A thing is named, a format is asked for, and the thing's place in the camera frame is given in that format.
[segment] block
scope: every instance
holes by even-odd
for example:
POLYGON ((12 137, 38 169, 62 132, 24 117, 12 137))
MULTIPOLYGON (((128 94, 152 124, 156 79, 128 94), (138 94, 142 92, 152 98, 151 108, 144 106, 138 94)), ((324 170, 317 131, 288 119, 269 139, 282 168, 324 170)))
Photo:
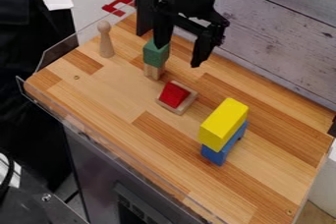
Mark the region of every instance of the block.
POLYGON ((188 90, 169 82, 163 88, 159 100, 176 109, 190 94, 188 90))
POLYGON ((193 104, 193 102, 196 100, 197 98, 197 95, 198 93, 196 91, 194 91, 193 89, 183 85, 183 84, 180 84, 178 82, 175 82, 175 81, 172 81, 171 82, 172 84, 175 84, 185 90, 187 90, 190 94, 187 96, 187 98, 177 107, 177 108, 173 108, 171 106, 169 106, 168 104, 160 101, 160 96, 161 94, 157 97, 156 99, 156 103, 158 103, 159 105, 161 105, 163 108, 177 114, 177 115, 183 115, 187 109, 193 104))
POLYGON ((165 72, 165 65, 161 68, 153 67, 149 64, 144 64, 143 73, 148 78, 153 78, 154 80, 160 80, 162 74, 165 72))
POLYGON ((218 166, 222 166, 224 164, 224 162, 226 161, 226 158, 227 158, 230 150, 235 145, 237 140, 240 140, 244 136, 247 127, 248 127, 248 122, 246 121, 241 126, 241 128, 237 132, 234 133, 234 135, 229 139, 227 144, 225 144, 219 152, 216 152, 213 149, 211 149, 211 148, 209 148, 209 147, 207 147, 206 145, 203 144, 201 146, 200 154, 203 157, 210 160, 212 163, 215 163, 218 166))
POLYGON ((218 152, 247 120, 249 107, 233 98, 225 99, 200 125, 198 139, 218 152))
POLYGON ((170 44, 158 49, 153 38, 143 48, 143 62, 156 68, 161 68, 168 60, 170 44))

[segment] wooden table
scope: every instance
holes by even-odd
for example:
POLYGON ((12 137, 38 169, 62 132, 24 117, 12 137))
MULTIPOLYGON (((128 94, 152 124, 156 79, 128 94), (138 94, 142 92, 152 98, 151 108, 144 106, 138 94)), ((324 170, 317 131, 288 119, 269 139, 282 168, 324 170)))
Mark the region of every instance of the wooden table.
POLYGON ((177 36, 166 74, 152 81, 141 60, 151 34, 137 37, 135 30, 131 16, 112 28, 115 57, 98 55, 96 37, 30 77, 26 90, 66 108, 61 117, 77 118, 84 131, 154 183, 165 187, 142 165, 174 185, 181 193, 170 193, 197 213, 206 215, 193 200, 228 223, 291 223, 332 143, 326 134, 332 111, 215 55, 192 69, 194 45, 177 36), (171 80, 199 92, 183 116, 155 103, 171 80), (226 97, 250 107, 250 125, 217 167, 200 156, 196 136, 226 97))

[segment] red block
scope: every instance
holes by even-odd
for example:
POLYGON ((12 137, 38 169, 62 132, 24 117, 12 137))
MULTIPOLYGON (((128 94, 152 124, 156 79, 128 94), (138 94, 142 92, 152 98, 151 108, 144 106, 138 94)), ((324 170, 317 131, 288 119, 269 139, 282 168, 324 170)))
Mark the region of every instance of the red block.
POLYGON ((176 109, 190 94, 189 91, 169 82, 163 88, 159 100, 176 109))

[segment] blue block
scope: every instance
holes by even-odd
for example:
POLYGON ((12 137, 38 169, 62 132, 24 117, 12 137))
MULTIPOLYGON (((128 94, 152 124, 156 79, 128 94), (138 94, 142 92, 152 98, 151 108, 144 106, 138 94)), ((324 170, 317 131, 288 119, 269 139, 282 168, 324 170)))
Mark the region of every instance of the blue block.
POLYGON ((245 121, 244 124, 241 126, 241 128, 237 132, 235 132, 235 134, 230 138, 230 140, 224 145, 224 147, 219 152, 216 152, 203 144, 201 146, 200 154, 203 157, 206 157, 211 162, 215 163, 216 165, 222 166, 233 145, 235 145, 237 140, 241 139, 244 136, 247 127, 248 127, 248 121, 245 121))

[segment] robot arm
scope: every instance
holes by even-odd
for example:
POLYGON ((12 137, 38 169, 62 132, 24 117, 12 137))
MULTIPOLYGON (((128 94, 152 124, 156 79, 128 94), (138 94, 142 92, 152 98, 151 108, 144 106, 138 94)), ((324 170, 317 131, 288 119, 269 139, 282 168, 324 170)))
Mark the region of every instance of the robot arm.
POLYGON ((161 48, 170 42, 174 26, 197 36, 192 67, 199 67, 206 61, 215 46, 223 43, 225 28, 229 21, 214 8, 215 0, 154 0, 154 43, 161 48), (204 27, 190 18, 210 22, 204 27))

